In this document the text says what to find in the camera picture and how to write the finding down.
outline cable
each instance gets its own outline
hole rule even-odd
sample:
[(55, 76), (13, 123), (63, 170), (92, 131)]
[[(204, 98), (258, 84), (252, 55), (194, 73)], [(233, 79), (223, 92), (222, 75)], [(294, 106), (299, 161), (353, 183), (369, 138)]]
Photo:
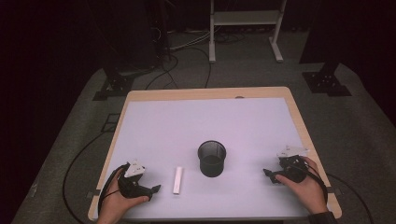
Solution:
[(326, 175), (331, 176), (332, 178), (340, 181), (341, 183), (346, 185), (350, 190), (352, 190), (352, 192), (358, 197), (358, 199), (361, 201), (361, 204), (364, 206), (364, 209), (366, 210), (367, 216), (370, 219), (370, 223), (374, 224), (374, 220), (373, 220), (373, 217), (371, 215), (371, 212), (370, 212), (367, 204), (364, 202), (363, 198), (359, 195), (359, 193), (354, 188), (352, 188), (352, 186), (350, 186), (346, 181), (342, 180), (340, 177), (338, 177), (336, 175), (329, 174), (329, 173), (326, 173)]
[(70, 213), (70, 215), (71, 215), (78, 223), (81, 223), (81, 224), (83, 224), (84, 222), (81, 221), (81, 220), (74, 214), (73, 210), (71, 209), (69, 203), (68, 203), (67, 200), (66, 200), (66, 194), (65, 194), (66, 180), (67, 180), (67, 177), (68, 177), (68, 175), (69, 175), (70, 169), (72, 168), (72, 166), (73, 166), (73, 164), (75, 163), (75, 161), (77, 160), (77, 158), (81, 155), (81, 153), (82, 153), (83, 151), (85, 151), (85, 149), (87, 149), (88, 146), (89, 146), (90, 144), (92, 144), (94, 141), (96, 141), (96, 139), (98, 139), (99, 137), (101, 137), (104, 133), (106, 133), (106, 132), (101, 132), (101, 133), (99, 133), (99, 134), (98, 134), (96, 137), (94, 137), (87, 145), (85, 145), (85, 146), (82, 148), (82, 150), (81, 150), (81, 151), (77, 154), (77, 156), (72, 160), (72, 162), (70, 163), (69, 167), (67, 168), (66, 174), (64, 175), (64, 182), (63, 182), (63, 184), (62, 184), (62, 197), (63, 197), (63, 199), (64, 199), (64, 205), (66, 206), (67, 211)]
[(159, 75), (156, 76), (154, 79), (152, 79), (152, 80), (150, 81), (150, 83), (146, 86), (145, 90), (148, 90), (148, 89), (149, 89), (149, 86), (150, 86), (155, 80), (157, 80), (157, 78), (159, 78), (159, 77), (161, 77), (161, 76), (163, 76), (163, 75), (165, 75), (165, 74), (168, 74), (170, 71), (172, 71), (174, 68), (177, 67), (177, 65), (178, 65), (178, 58), (177, 58), (176, 56), (172, 55), (172, 54), (171, 54), (170, 56), (173, 57), (174, 59), (176, 59), (175, 65), (172, 66), (169, 70), (164, 71), (163, 73), (159, 74)]
[(163, 66), (163, 64), (162, 64), (162, 67), (163, 67), (163, 71), (166, 71), (166, 73), (168, 74), (168, 76), (172, 79), (172, 81), (171, 81), (170, 83), (174, 83), (175, 86), (176, 86), (176, 88), (178, 89), (178, 85), (176, 84), (176, 82), (175, 82), (175, 80), (173, 79), (172, 75), (169, 73), (170, 71), (169, 71), (169, 70), (166, 70), (165, 67)]
[(197, 49), (197, 48), (183, 48), (183, 49), (177, 49), (177, 50), (174, 50), (174, 52), (181, 51), (181, 50), (185, 50), (185, 49), (195, 49), (195, 50), (199, 50), (199, 51), (201, 51), (201, 52), (206, 56), (207, 62), (208, 62), (208, 64), (209, 64), (209, 72), (208, 72), (208, 74), (207, 74), (207, 78), (206, 78), (206, 82), (205, 82), (205, 88), (207, 88), (207, 83), (209, 82), (210, 75), (211, 75), (211, 72), (212, 72), (212, 64), (211, 64), (210, 61), (209, 61), (209, 56), (207, 55), (207, 53), (206, 53), (204, 50), (202, 50), (202, 49)]
[(105, 197), (103, 197), (103, 199), (105, 199), (107, 196), (110, 196), (110, 195), (112, 195), (113, 193), (117, 193), (117, 192), (119, 192), (119, 191), (120, 191), (119, 189), (116, 189), (116, 190), (114, 190), (113, 192), (108, 193), (107, 195), (105, 195)]

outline sleeve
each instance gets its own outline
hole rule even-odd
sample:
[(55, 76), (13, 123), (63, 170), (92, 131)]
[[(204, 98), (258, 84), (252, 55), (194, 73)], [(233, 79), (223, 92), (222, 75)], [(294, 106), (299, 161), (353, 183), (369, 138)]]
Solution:
[(310, 224), (337, 224), (332, 212), (318, 213), (308, 216)]

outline floor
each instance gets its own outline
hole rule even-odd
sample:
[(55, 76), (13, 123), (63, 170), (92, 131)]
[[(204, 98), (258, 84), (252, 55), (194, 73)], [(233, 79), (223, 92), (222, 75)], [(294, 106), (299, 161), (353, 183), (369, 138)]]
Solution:
[[(170, 72), (174, 82), (165, 74), (148, 86), (151, 80), (163, 73), (161, 68), (157, 68), (137, 77), (132, 90), (198, 89), (204, 88), (206, 82), (207, 88), (290, 88), (326, 172), (346, 181), (359, 193), (375, 223), (394, 223), (395, 127), (364, 89), (359, 77), (342, 64), (335, 75), (349, 89), (351, 96), (329, 97), (309, 90), (302, 72), (318, 71), (322, 64), (299, 64), (308, 32), (280, 33), (278, 45), (284, 57), (283, 63), (276, 62), (268, 43), (269, 35), (230, 36), (241, 40), (217, 44), (217, 61), (213, 64), (209, 64), (206, 55), (197, 49), (175, 52), (173, 55), (178, 58), (178, 64), (175, 59), (163, 64), (165, 69), (176, 65)], [(172, 34), (171, 45), (178, 46), (196, 37), (185, 33)], [(208, 51), (207, 42), (194, 47)], [(125, 97), (109, 97), (105, 101), (93, 101), (105, 80), (103, 70), (92, 75), (14, 223), (78, 223), (64, 204), (63, 185), (65, 198), (75, 216), (84, 223), (90, 222), (87, 214), (92, 193), (112, 140), (112, 133), (101, 133), (101, 130), (109, 114), (120, 113), (125, 100)], [(339, 223), (370, 223), (353, 191), (342, 182), (329, 178), (339, 192), (337, 198), (343, 209)], [(287, 220), (285, 223), (307, 221)]]

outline white metal stand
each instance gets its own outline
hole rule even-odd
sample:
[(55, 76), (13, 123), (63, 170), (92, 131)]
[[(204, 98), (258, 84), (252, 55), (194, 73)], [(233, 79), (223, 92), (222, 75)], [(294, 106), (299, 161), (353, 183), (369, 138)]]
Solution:
[(215, 12), (214, 0), (210, 1), (210, 41), (209, 41), (209, 61), (216, 61), (215, 52), (215, 26), (216, 25), (262, 25), (275, 24), (274, 35), (269, 37), (271, 47), (278, 63), (283, 62), (277, 46), (277, 37), (282, 23), (283, 14), (285, 12), (287, 0), (282, 0), (280, 10), (266, 11), (221, 11)]

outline hand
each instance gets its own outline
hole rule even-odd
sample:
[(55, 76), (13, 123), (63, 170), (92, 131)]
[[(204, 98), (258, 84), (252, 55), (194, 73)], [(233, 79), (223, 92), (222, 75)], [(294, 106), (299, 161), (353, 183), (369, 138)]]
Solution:
[[(317, 175), (317, 173), (312, 170), (312, 168), (316, 171), (318, 170), (317, 164), (307, 157), (301, 158), (303, 158), (303, 160), (305, 160), (310, 166), (308, 171)], [(297, 195), (300, 202), (303, 203), (310, 214), (329, 212), (323, 197), (323, 191), (316, 180), (307, 176), (302, 182), (295, 183), (283, 175), (276, 175), (276, 179), (282, 184), (288, 186)]]
[(131, 199), (124, 198), (121, 193), (117, 191), (119, 190), (119, 183), (117, 180), (121, 172), (122, 169), (117, 171), (107, 188), (106, 195), (108, 196), (103, 199), (102, 208), (97, 221), (98, 224), (117, 223), (130, 208), (149, 200), (148, 196)]

